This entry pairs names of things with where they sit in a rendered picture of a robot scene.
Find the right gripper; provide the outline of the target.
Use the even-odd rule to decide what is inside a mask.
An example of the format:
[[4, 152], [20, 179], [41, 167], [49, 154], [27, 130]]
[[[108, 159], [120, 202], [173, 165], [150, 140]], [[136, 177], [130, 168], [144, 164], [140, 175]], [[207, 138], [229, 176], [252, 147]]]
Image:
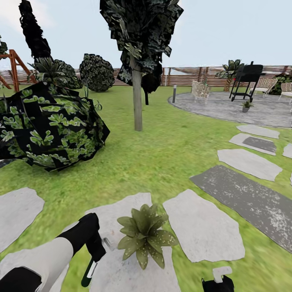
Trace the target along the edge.
[[214, 280], [204, 281], [202, 278], [202, 285], [204, 292], [220, 292], [222, 289], [227, 289], [234, 292], [234, 287], [231, 279], [222, 277], [222, 283], [216, 283]]

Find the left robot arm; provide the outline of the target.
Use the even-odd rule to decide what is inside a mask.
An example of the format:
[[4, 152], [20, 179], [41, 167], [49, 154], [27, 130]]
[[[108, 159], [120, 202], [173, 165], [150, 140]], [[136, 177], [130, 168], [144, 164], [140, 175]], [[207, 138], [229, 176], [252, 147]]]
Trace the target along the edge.
[[86, 214], [70, 224], [38, 253], [14, 265], [0, 277], [0, 292], [49, 292], [71, 258], [86, 244], [95, 262], [106, 254], [103, 243], [114, 251], [116, 243], [109, 232], [99, 234], [96, 213]]

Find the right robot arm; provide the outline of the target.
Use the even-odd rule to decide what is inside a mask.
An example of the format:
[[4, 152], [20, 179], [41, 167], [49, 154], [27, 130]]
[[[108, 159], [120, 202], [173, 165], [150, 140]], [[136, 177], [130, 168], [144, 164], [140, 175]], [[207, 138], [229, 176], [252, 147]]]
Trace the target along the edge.
[[202, 285], [204, 292], [234, 292], [234, 287], [231, 279], [228, 277], [222, 277], [232, 273], [230, 266], [222, 266], [212, 269], [214, 279], [210, 281], [204, 281], [202, 278]]

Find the insectifuge atomizer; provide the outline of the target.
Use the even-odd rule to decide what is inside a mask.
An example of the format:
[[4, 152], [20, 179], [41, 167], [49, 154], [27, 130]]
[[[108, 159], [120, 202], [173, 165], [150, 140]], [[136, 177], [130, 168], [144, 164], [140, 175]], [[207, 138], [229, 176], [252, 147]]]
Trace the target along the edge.
[[94, 275], [94, 272], [99, 264], [99, 261], [95, 262], [94, 259], [91, 257], [90, 263], [86, 269], [86, 272], [82, 278], [81, 284], [83, 287], [87, 287], [90, 285], [90, 281]]

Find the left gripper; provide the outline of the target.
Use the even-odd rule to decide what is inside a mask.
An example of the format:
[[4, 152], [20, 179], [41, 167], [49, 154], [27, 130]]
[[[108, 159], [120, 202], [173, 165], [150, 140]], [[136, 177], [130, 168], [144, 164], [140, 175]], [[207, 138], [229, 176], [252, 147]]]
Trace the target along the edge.
[[94, 243], [86, 244], [86, 246], [95, 262], [99, 261], [100, 258], [102, 258], [106, 254], [106, 250], [102, 245], [100, 235]]

